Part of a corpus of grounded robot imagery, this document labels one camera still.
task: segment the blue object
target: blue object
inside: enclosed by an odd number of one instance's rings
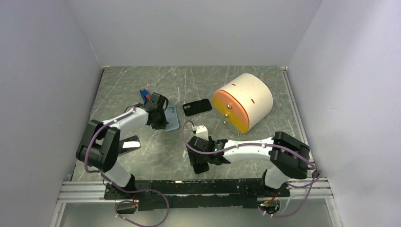
[[[139,92],[140,92],[140,96],[143,99],[143,102],[145,103],[147,101],[146,100],[146,95],[150,94],[150,93],[146,89],[143,89],[143,90],[139,89]]]
[[[175,106],[166,108],[164,114],[168,122],[165,131],[173,131],[180,128],[180,125],[178,123],[177,110],[175,109]]]

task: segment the marble-patterned tabletop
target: marble-patterned tabletop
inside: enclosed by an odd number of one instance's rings
[[[184,115],[183,104],[204,98],[211,101],[217,89],[243,73],[260,78],[269,87],[274,100],[271,112],[245,135],[238,136],[224,127],[216,110],[190,117]],[[103,121],[120,115],[126,106],[142,101],[139,89],[144,88],[166,96],[170,106],[176,106],[180,126],[184,119],[203,124],[214,140],[259,140],[274,135],[275,131],[284,131],[300,139],[299,125],[279,67],[106,67],[90,119]],[[154,131],[150,126],[137,128],[127,137],[138,135],[141,148],[120,156],[117,161],[137,180],[259,178],[266,168],[272,167],[267,161],[238,161],[221,166],[210,164],[208,172],[196,175],[180,133],[181,130]],[[187,140],[191,138],[190,126],[185,136]],[[85,173],[83,163],[78,161],[72,180],[100,181],[102,178]]]

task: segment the light blue phone case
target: light blue phone case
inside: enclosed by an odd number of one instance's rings
[[[177,109],[175,106],[168,107],[164,111],[164,114],[166,115],[166,120],[168,122],[165,131],[173,131],[180,128],[180,125],[178,124]]]

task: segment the smartphone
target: smartphone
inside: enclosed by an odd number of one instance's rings
[[[189,117],[212,110],[212,105],[210,104],[210,101],[205,98],[195,102],[186,103],[183,105],[183,109],[185,116]]]
[[[173,131],[180,127],[178,124],[177,110],[175,106],[167,107],[164,111],[164,114],[168,122],[165,131]]]

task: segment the metal frame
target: metal frame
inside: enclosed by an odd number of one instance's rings
[[[295,103],[294,95],[291,90],[291,86],[287,76],[287,67],[280,67],[283,79],[285,81],[286,88],[288,90],[288,97],[291,100],[291,107],[294,112],[295,120],[299,126],[298,130],[301,135],[302,142],[308,144],[305,130],[303,128],[301,118],[299,116],[298,108]],[[304,180],[290,179],[289,182],[295,185],[305,185],[312,179],[307,178]],[[56,208],[53,213],[50,227],[59,227],[61,220],[66,208],[67,203],[116,203],[119,200],[105,200],[106,186],[103,182],[63,182],[59,197],[57,199]],[[290,197],[280,197],[280,200],[303,199],[308,188],[296,189],[290,188]],[[269,200],[270,197],[258,198],[258,201]],[[331,222],[334,227],[341,227],[342,222],[337,211],[337,206],[334,201],[334,197],[329,185],[327,178],[321,178],[319,181],[313,184],[312,190],[309,194],[308,199],[325,199],[326,205],[330,214]]]
[[[311,178],[306,178],[304,180],[290,179],[291,184],[298,186],[305,185],[310,182]],[[63,182],[60,190],[59,197],[57,199],[56,208],[54,210],[53,218],[50,223],[50,227],[59,227],[61,224],[61,219],[65,211],[67,203],[116,203],[121,200],[105,200],[103,198],[105,194],[106,186],[103,182]],[[280,197],[282,200],[301,200],[306,194],[307,188],[296,189],[290,188],[290,197]],[[269,200],[271,197],[260,197],[258,201]],[[333,195],[331,193],[329,182],[327,178],[321,178],[318,182],[314,183],[312,186],[311,193],[308,199],[326,199],[333,200]]]

